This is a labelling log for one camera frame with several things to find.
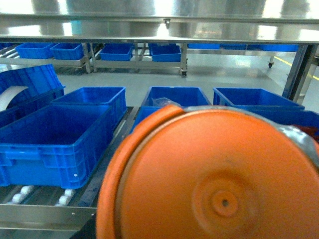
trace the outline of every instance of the metal rail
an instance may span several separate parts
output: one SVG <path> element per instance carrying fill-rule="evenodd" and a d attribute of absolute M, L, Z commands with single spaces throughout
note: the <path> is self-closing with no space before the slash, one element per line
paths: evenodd
<path fill-rule="evenodd" d="M 0 0 L 0 5 L 0 38 L 9 42 L 319 43 L 319 7 L 308 0 Z"/>
<path fill-rule="evenodd" d="M 210 50 L 210 49 L 187 49 L 188 54 L 209 54 L 209 55 L 234 55 L 234 56 L 278 56 L 294 57 L 295 52 L 263 51 L 256 50 Z"/>
<path fill-rule="evenodd" d="M 85 43 L 83 46 L 83 57 L 79 60 L 57 60 L 57 59 L 26 59 L 20 58 L 18 52 L 15 50 L 15 46 L 5 48 L 0 51 L 0 64 L 6 65 L 27 65 L 27 66 L 39 66 L 45 64 L 52 64 L 59 67 L 75 67 L 82 68 L 85 66 L 86 72 L 90 73 L 90 55 Z"/>

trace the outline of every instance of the conveyor rack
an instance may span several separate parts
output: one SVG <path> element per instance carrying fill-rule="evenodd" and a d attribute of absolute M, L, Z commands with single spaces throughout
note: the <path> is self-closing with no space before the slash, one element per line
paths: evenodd
<path fill-rule="evenodd" d="M 15 50 L 17 45 L 0 50 L 0 64 L 7 65 L 28 65 L 39 66 L 44 64 L 52 64 L 59 67 L 76 67 L 82 68 L 85 66 L 86 72 L 91 72 L 90 58 L 94 55 L 93 46 L 90 44 L 91 51 L 88 52 L 87 45 L 82 43 L 84 56 L 80 60 L 57 60 L 57 59 L 26 59 L 20 58 L 18 52 Z"/>
<path fill-rule="evenodd" d="M 96 212 L 99 189 L 115 150 L 129 134 L 139 107 L 128 110 L 114 132 L 114 138 L 88 183 L 75 191 L 68 206 L 55 206 L 64 190 L 34 186 L 20 204 L 8 204 L 22 186 L 0 187 L 0 229 L 77 231 Z"/>
<path fill-rule="evenodd" d="M 131 61 L 103 61 L 100 60 L 100 51 L 97 52 L 92 60 L 94 72 L 97 68 L 126 68 L 135 69 L 163 69 L 163 68 L 176 68 L 181 72 L 182 77 L 187 74 L 187 54 L 212 54 L 212 55 L 240 55 L 240 56 L 270 56 L 269 67 L 273 65 L 274 56 L 278 57 L 294 57 L 295 52 L 279 52 L 279 51 L 263 51 L 261 49 L 251 50 L 228 50 L 228 49 L 189 49 L 187 43 L 181 43 L 181 60 L 180 62 L 151 62 L 151 56 L 147 54 L 149 49 L 145 43 L 139 46 L 135 43 L 133 58 Z"/>

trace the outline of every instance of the plastic crate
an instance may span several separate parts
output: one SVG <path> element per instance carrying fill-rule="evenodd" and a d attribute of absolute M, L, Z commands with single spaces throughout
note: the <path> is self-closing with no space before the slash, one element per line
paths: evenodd
<path fill-rule="evenodd" d="M 15 49 L 20 58 L 48 59 L 53 57 L 50 48 L 54 45 L 53 43 L 23 43 Z"/>
<path fill-rule="evenodd" d="M 83 87 L 53 101 L 54 104 L 111 106 L 112 129 L 127 110 L 125 87 Z"/>
<path fill-rule="evenodd" d="M 180 62 L 181 51 L 177 45 L 154 46 L 150 48 L 153 61 Z"/>
<path fill-rule="evenodd" d="M 152 47 L 160 47 L 160 46 L 176 46 L 176 43 L 149 43 L 149 49 Z"/>
<path fill-rule="evenodd" d="M 206 106 L 210 102 L 201 88 L 198 87 L 160 87 L 153 86 L 149 88 L 142 106 L 155 106 L 153 101 L 158 98 L 168 98 L 180 104 L 182 107 Z"/>
<path fill-rule="evenodd" d="M 247 111 L 252 110 L 303 110 L 304 106 L 284 97 L 255 88 L 213 88 L 214 105 L 231 106 Z"/>
<path fill-rule="evenodd" d="M 84 56 L 82 44 L 77 43 L 59 43 L 53 46 L 51 51 L 58 60 L 80 60 Z"/>
<path fill-rule="evenodd" d="M 138 116 L 136 117 L 133 127 L 131 129 L 131 132 L 133 132 L 133 130 L 135 129 L 135 127 L 142 121 L 144 120 L 146 117 L 150 116 L 151 114 L 153 114 L 155 111 L 159 110 L 160 107 L 148 107 L 148 106 L 142 106 L 140 108 L 140 111 L 138 113 Z"/>
<path fill-rule="evenodd" d="M 0 128 L 0 186 L 76 189 L 112 139 L 109 106 L 49 105 Z"/>
<path fill-rule="evenodd" d="M 0 42 L 0 50 L 12 46 L 13 43 Z"/>
<path fill-rule="evenodd" d="M 0 73 L 0 94 L 10 86 L 28 86 L 11 101 L 11 106 L 63 87 L 52 65 L 23 68 Z"/>
<path fill-rule="evenodd" d="M 19 107 L 12 107 L 0 112 L 0 128 L 19 119 Z"/>
<path fill-rule="evenodd" d="M 270 44 L 270 45 L 259 45 L 263 51 L 283 51 L 283 52 L 294 52 L 298 50 L 298 45 L 278 45 L 278 44 Z"/>
<path fill-rule="evenodd" d="M 130 43 L 106 43 L 100 52 L 103 61 L 130 61 L 133 54 L 133 44 Z"/>
<path fill-rule="evenodd" d="M 297 124 L 319 128 L 319 114 L 312 111 L 252 111 L 273 122 L 285 125 Z"/>
<path fill-rule="evenodd" d="M 1 44 L 2 44 L 3 47 L 10 47 L 10 46 L 14 45 L 13 43 L 10 43 L 10 42 L 3 42 Z"/>
<path fill-rule="evenodd" d="M 246 44 L 221 44 L 220 46 L 226 50 L 246 50 Z"/>
<path fill-rule="evenodd" d="M 63 96 L 64 88 L 65 87 L 54 89 L 0 112 L 0 127 L 4 127 L 20 118 L 23 118 L 48 105 L 52 100 Z"/>
<path fill-rule="evenodd" d="M 188 47 L 190 49 L 219 49 L 220 44 L 210 44 L 210 43 L 190 43 L 188 44 Z"/>

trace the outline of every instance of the reflective metal surface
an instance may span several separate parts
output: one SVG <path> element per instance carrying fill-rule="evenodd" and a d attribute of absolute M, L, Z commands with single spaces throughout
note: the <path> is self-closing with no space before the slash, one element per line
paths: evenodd
<path fill-rule="evenodd" d="M 96 208 L 0 204 L 0 228 L 77 231 Z"/>
<path fill-rule="evenodd" d="M 287 82 L 283 92 L 283 97 L 286 97 L 294 102 L 298 101 L 304 83 L 306 81 L 310 66 L 313 63 L 317 47 L 317 45 L 299 46 L 293 65 L 290 69 L 290 73 L 287 78 Z M 307 89 L 308 88 L 303 90 L 302 95 L 306 94 Z"/>
<path fill-rule="evenodd" d="M 317 0 L 0 0 L 3 41 L 319 43 Z"/>
<path fill-rule="evenodd" d="M 316 0 L 0 0 L 0 13 L 59 18 L 156 18 L 312 22 Z"/>
<path fill-rule="evenodd" d="M 39 66 L 45 64 L 52 64 L 54 66 L 62 66 L 62 67 L 76 67 L 82 68 L 83 66 L 86 67 L 86 72 L 90 73 L 90 56 L 87 49 L 86 44 L 82 44 L 83 46 L 83 57 L 80 60 L 56 60 L 56 59 L 27 59 L 27 58 L 20 58 L 18 52 L 16 51 L 15 47 L 17 45 L 5 48 L 0 50 L 0 72 L 8 70 L 14 70 L 23 68 L 26 66 Z"/>
<path fill-rule="evenodd" d="M 188 49 L 188 54 L 209 54 L 209 55 L 234 55 L 234 56 L 279 56 L 294 57 L 295 52 L 262 51 L 262 50 L 210 50 L 210 49 Z"/>

